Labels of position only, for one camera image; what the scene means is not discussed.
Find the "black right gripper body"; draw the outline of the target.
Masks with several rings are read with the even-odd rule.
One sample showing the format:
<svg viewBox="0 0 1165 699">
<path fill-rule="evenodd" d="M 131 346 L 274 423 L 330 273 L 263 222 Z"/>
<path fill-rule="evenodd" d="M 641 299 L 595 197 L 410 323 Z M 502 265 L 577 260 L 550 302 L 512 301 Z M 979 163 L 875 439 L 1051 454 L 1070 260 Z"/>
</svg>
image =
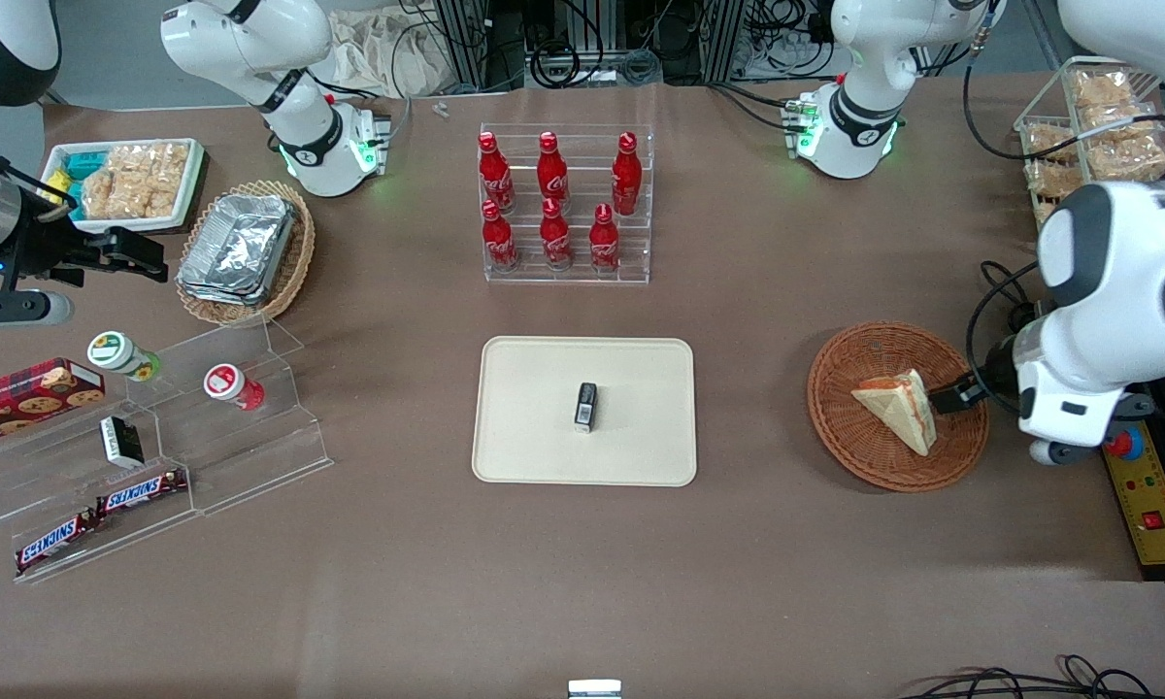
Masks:
<svg viewBox="0 0 1165 699">
<path fill-rule="evenodd" d="M 0 280 L 15 290 L 23 278 L 58 278 L 75 287 L 85 271 L 112 273 L 103 255 L 103 236 L 77 230 L 65 217 L 42 224 L 36 218 L 0 224 Z"/>
</svg>

